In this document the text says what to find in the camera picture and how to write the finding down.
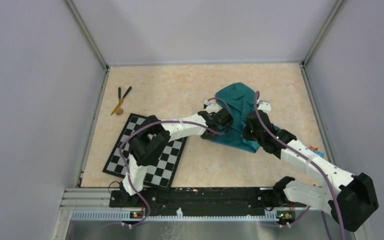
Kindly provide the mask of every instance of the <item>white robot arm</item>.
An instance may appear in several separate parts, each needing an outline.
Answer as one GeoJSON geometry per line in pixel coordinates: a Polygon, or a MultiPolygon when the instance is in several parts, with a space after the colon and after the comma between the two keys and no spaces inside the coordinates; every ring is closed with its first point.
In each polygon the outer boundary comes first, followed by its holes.
{"type": "MultiPolygon", "coordinates": [[[[200,111],[192,116],[175,119],[179,123],[158,124],[130,140],[128,165],[131,184],[125,177],[120,187],[125,199],[135,195],[133,187],[139,192],[143,189],[148,166],[158,161],[158,157],[168,142],[193,135],[201,136],[202,139],[207,140],[216,139],[218,135],[202,126],[214,131],[223,131],[233,123],[233,118],[227,109],[208,101],[204,102],[204,108],[205,111],[200,111]],[[201,126],[184,122],[193,122],[201,126]],[[152,140],[148,137],[149,134],[155,135],[152,140]]],[[[332,215],[338,222],[332,194],[328,190],[324,176],[311,164],[313,162],[322,169],[333,186],[345,229],[356,231],[379,207],[372,179],[364,173],[356,176],[340,169],[309,150],[287,130],[275,128],[268,117],[268,113],[271,111],[268,102],[258,100],[257,108],[260,118],[270,132],[288,147],[279,144],[266,132],[255,111],[248,114],[242,137],[245,140],[258,142],[267,153],[296,166],[319,183],[319,186],[309,185],[286,176],[273,186],[277,196],[282,201],[302,203],[320,209],[332,215]],[[304,159],[289,148],[300,152],[309,160],[304,159]]],[[[159,120],[153,115],[148,117],[142,125],[145,126],[157,121],[159,120]]]]}

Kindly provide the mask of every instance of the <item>cable tie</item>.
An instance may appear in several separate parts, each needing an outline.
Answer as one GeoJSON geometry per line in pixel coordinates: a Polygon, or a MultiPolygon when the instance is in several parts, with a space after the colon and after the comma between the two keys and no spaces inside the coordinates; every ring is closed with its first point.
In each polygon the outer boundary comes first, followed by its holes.
{"type": "Polygon", "coordinates": [[[183,132],[184,130],[185,130],[185,124],[183,123],[183,120],[181,119],[181,118],[179,118],[179,130],[180,130],[180,132],[179,132],[179,134],[181,133],[181,132],[183,132]]]}
{"type": "Polygon", "coordinates": [[[310,163],[315,159],[317,158],[317,154],[313,153],[311,154],[309,157],[308,157],[308,160],[306,161],[305,163],[305,169],[304,169],[304,173],[307,175],[308,174],[308,171],[309,171],[309,165],[310,163]]]}

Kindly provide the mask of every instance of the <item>marbled surface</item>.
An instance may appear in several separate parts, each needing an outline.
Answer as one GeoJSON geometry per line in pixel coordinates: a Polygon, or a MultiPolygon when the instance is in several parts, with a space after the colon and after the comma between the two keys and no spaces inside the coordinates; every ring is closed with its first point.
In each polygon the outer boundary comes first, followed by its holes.
{"type": "MultiPolygon", "coordinates": [[[[272,123],[325,151],[298,63],[111,67],[81,186],[107,187],[122,180],[102,170],[130,113],[187,117],[201,111],[205,99],[237,82],[259,90],[260,98],[270,102],[272,123]],[[118,103],[117,88],[124,94],[129,86],[133,88],[122,104],[124,113],[110,116],[118,103]]],[[[284,176],[313,183],[262,148],[249,153],[191,136],[172,186],[266,187],[284,176]]]]}

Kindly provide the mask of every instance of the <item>gray wall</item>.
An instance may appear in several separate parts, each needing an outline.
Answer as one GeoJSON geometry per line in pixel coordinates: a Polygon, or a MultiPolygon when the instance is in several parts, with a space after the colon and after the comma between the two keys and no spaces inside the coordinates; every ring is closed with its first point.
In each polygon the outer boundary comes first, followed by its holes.
{"type": "Polygon", "coordinates": [[[348,1],[309,65],[341,167],[374,180],[384,238],[384,1],[348,1]]]}
{"type": "Polygon", "coordinates": [[[51,237],[102,77],[62,0],[0,0],[0,240],[51,237]]]}
{"type": "Polygon", "coordinates": [[[109,65],[301,61],[336,0],[74,0],[109,65]]]}

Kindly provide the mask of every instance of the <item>black and white squares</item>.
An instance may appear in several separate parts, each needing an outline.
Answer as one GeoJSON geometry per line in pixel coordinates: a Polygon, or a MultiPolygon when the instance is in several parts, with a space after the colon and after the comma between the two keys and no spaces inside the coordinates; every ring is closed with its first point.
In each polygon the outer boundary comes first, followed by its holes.
{"type": "MultiPolygon", "coordinates": [[[[145,119],[145,116],[134,113],[130,114],[105,164],[104,173],[124,178],[126,168],[123,159],[120,157],[120,143],[125,141],[134,131],[138,130],[145,119]]],[[[148,167],[144,179],[145,185],[162,190],[170,189],[186,140],[187,138],[185,137],[167,143],[156,165],[148,167]]],[[[123,147],[121,152],[127,159],[129,156],[129,143],[123,147]]]]}

